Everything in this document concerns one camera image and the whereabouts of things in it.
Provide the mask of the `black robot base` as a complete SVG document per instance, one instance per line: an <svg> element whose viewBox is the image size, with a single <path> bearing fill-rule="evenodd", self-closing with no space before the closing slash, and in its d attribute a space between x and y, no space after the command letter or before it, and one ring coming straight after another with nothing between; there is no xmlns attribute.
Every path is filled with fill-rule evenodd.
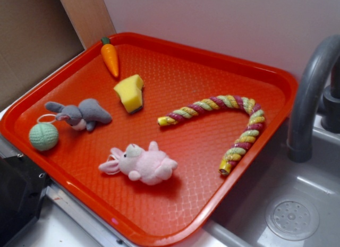
<svg viewBox="0 0 340 247"><path fill-rule="evenodd" d="M27 156L1 158L1 246L38 221L48 180Z"/></svg>

